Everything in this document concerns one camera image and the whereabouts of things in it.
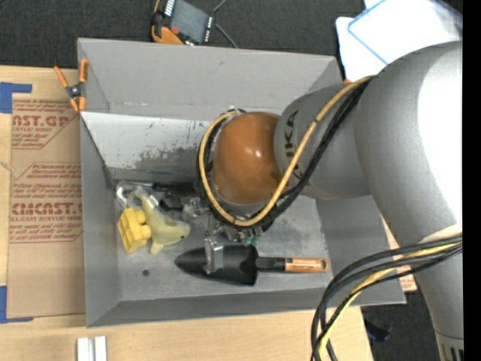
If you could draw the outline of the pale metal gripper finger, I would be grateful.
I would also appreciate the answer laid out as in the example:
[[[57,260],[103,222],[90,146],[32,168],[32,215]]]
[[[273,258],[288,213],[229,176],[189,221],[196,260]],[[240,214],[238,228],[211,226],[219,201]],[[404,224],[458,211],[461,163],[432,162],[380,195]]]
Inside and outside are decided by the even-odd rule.
[[[224,245],[219,243],[215,238],[206,238],[204,240],[206,257],[204,272],[206,274],[212,274],[223,268],[223,250]]]

